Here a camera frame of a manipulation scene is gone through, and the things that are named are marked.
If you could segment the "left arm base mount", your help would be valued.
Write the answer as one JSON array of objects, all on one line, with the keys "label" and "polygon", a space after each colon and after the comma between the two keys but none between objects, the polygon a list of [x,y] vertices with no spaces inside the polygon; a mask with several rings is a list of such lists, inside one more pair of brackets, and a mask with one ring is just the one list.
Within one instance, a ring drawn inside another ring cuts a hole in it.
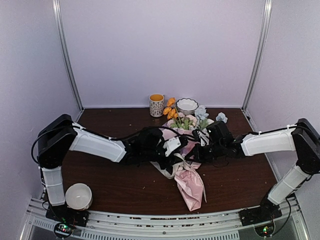
[{"label": "left arm base mount", "polygon": [[79,227],[86,227],[89,220],[87,210],[78,211],[69,207],[54,206],[49,207],[45,217],[56,221],[53,233],[60,239],[71,237]]}]

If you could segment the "patterned mug with orange inside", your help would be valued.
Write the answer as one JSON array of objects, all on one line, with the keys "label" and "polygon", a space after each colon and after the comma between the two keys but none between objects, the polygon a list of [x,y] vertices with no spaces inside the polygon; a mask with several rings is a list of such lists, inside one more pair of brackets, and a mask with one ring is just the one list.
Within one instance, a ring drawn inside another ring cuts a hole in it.
[{"label": "patterned mug with orange inside", "polygon": [[165,97],[162,94],[149,96],[149,113],[152,117],[159,118],[163,115]]}]

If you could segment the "left aluminium frame post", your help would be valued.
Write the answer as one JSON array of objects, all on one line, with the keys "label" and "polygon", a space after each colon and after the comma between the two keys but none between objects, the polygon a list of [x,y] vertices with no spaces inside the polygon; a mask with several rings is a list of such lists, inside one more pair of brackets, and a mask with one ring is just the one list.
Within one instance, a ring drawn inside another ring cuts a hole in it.
[{"label": "left aluminium frame post", "polygon": [[76,101],[77,107],[79,111],[83,111],[84,107],[81,101],[81,97],[79,94],[79,90],[76,84],[74,72],[72,69],[72,63],[68,51],[68,46],[67,46],[67,41],[66,41],[66,36],[65,36],[65,31],[64,31],[64,25],[63,25],[63,18],[62,18],[62,12],[61,12],[61,1],[60,0],[53,0],[52,1],[52,6],[53,6],[53,13],[55,17],[55,22],[57,26],[57,31],[58,31],[58,36],[60,40],[60,46],[62,50],[62,56],[63,56],[63,62],[65,65],[67,77],[71,86],[71,91],[73,93],[74,99]]}]

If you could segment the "white round cup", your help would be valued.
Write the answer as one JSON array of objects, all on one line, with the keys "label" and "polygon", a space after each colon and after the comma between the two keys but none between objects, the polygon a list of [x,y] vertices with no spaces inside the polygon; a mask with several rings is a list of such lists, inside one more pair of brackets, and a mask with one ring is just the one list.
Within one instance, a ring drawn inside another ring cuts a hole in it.
[{"label": "white round cup", "polygon": [[84,183],[73,184],[65,193],[65,201],[71,209],[77,211],[87,210],[93,202],[92,190]]}]

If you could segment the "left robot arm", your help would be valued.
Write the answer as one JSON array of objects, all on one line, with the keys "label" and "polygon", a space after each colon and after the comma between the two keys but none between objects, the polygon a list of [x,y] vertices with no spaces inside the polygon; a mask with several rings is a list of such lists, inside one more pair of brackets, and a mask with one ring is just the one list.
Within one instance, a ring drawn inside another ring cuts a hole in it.
[{"label": "left robot arm", "polygon": [[161,169],[167,169],[175,161],[175,154],[185,147],[191,136],[169,128],[172,137],[165,137],[165,126],[145,127],[122,138],[105,136],[73,122],[68,114],[62,114],[45,127],[33,142],[33,161],[42,173],[52,213],[61,222],[72,218],[72,211],[66,207],[63,188],[62,163],[69,151],[83,152],[122,165],[139,165],[156,162]]}]

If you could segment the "pink fake flower stem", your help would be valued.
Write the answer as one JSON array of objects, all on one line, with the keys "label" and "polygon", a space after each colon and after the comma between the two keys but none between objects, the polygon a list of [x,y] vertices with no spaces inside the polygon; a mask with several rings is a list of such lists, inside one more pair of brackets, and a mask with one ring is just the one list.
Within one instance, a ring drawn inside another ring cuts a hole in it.
[{"label": "pink fake flower stem", "polygon": [[197,125],[197,118],[193,115],[184,115],[183,113],[176,113],[166,125],[173,129],[194,130]]}]

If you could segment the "orange fake flower stem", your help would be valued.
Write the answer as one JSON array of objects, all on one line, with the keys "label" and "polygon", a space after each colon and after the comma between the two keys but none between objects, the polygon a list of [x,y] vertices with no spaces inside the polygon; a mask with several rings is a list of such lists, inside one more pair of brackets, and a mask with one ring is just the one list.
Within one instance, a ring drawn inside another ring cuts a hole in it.
[{"label": "orange fake flower stem", "polygon": [[166,107],[163,109],[163,115],[166,116],[167,120],[173,120],[174,123],[181,122],[174,97],[169,98],[167,101]]}]

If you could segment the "white scalloped bowl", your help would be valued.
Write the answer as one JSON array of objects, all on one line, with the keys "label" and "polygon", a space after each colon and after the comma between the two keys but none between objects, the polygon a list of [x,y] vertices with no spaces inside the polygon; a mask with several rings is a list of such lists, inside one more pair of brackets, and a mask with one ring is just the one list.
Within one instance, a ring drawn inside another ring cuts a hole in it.
[{"label": "white scalloped bowl", "polygon": [[183,113],[184,115],[192,115],[199,105],[193,99],[182,98],[177,101],[176,106],[179,112]]}]

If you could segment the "aluminium frame post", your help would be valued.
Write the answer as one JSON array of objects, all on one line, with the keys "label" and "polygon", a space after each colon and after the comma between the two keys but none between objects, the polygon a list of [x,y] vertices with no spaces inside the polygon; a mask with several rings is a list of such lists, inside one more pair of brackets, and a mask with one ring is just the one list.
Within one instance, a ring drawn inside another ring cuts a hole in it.
[{"label": "aluminium frame post", "polygon": [[253,62],[252,71],[250,74],[249,84],[247,87],[247,91],[245,94],[245,98],[242,104],[241,109],[244,112],[247,112],[250,100],[254,91],[254,87],[256,84],[256,81],[258,79],[258,74],[260,70],[260,66],[262,63],[263,58],[263,52],[266,46],[267,37],[269,33],[270,28],[270,22],[272,17],[272,7],[273,7],[273,1],[272,0],[265,0],[264,1],[264,9],[263,9],[263,16],[262,16],[262,22],[260,27],[260,34],[258,38],[258,44],[256,49],[256,54]]},{"label": "aluminium frame post", "polygon": [[66,41],[66,36],[65,36],[65,31],[64,31],[64,25],[63,25],[63,18],[62,18],[62,12],[61,12],[61,1],[60,0],[53,0],[52,1],[52,6],[53,6],[53,13],[55,17],[55,22],[57,26],[57,31],[58,31],[58,36],[60,40],[60,46],[62,50],[62,56],[63,56],[63,62],[65,65],[67,77],[71,86],[71,91],[73,93],[74,99],[76,101],[77,107],[79,111],[83,111],[84,107],[81,101],[81,97],[79,94],[79,90],[76,84],[74,72],[72,69],[72,63],[68,51],[68,46],[67,46],[67,41]]}]

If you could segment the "aluminium front rail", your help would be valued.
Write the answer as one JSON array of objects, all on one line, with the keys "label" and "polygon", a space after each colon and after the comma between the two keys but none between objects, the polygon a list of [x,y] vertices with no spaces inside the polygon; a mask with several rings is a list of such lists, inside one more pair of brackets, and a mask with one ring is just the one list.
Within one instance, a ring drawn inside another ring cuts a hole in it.
[{"label": "aluminium front rail", "polygon": [[273,240],[308,240],[310,235],[295,197],[280,205],[282,216],[244,226],[240,211],[183,215],[132,215],[88,212],[85,227],[76,226],[69,240],[263,240],[273,226]]}]

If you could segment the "light blue fake flower stem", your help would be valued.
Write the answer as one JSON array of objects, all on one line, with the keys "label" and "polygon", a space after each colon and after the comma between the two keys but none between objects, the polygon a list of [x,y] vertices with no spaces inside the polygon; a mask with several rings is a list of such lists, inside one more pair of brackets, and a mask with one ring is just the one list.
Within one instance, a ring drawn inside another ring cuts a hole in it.
[{"label": "light blue fake flower stem", "polygon": [[227,116],[223,113],[220,112],[218,115],[215,117],[215,120],[209,118],[209,114],[207,113],[207,109],[204,105],[200,105],[195,111],[194,115],[197,119],[196,125],[198,127],[206,127],[216,121],[222,121],[224,123],[227,123],[228,118]]}]

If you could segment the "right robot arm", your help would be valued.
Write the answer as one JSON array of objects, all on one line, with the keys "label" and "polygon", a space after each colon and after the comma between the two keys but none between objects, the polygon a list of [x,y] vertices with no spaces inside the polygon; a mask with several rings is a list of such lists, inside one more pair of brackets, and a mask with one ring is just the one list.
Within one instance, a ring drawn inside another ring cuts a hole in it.
[{"label": "right robot arm", "polygon": [[259,220],[268,220],[279,205],[313,175],[320,172],[320,134],[305,118],[295,124],[238,136],[222,120],[210,124],[206,133],[195,132],[197,143],[188,157],[211,163],[219,157],[242,159],[256,155],[296,157],[296,162],[266,194],[256,210]]}]

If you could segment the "right aluminium frame post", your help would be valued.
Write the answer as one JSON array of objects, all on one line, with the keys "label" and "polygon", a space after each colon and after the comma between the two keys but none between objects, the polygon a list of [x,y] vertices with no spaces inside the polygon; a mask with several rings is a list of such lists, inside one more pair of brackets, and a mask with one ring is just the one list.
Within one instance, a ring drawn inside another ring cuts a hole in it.
[{"label": "right aluminium frame post", "polygon": [[267,37],[269,33],[270,28],[270,22],[272,17],[272,7],[273,7],[273,1],[272,0],[265,0],[264,1],[264,9],[263,9],[263,16],[262,16],[262,22],[260,27],[260,34],[258,38],[258,44],[256,49],[256,54],[253,62],[252,71],[250,74],[249,84],[247,87],[247,91],[245,94],[245,98],[242,104],[241,109],[244,112],[247,112],[250,100],[254,91],[254,87],[256,84],[256,81],[258,79],[258,74],[260,70],[260,66],[262,63],[263,58],[263,52],[266,46]]}]

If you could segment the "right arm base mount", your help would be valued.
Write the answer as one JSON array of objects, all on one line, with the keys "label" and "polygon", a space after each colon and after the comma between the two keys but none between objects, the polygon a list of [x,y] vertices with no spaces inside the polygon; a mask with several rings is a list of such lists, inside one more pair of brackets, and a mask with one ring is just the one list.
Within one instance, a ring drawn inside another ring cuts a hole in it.
[{"label": "right arm base mount", "polygon": [[275,230],[275,219],[280,218],[280,210],[263,211],[261,207],[245,208],[239,212],[242,226],[253,226],[255,233],[262,238],[271,237]]}]

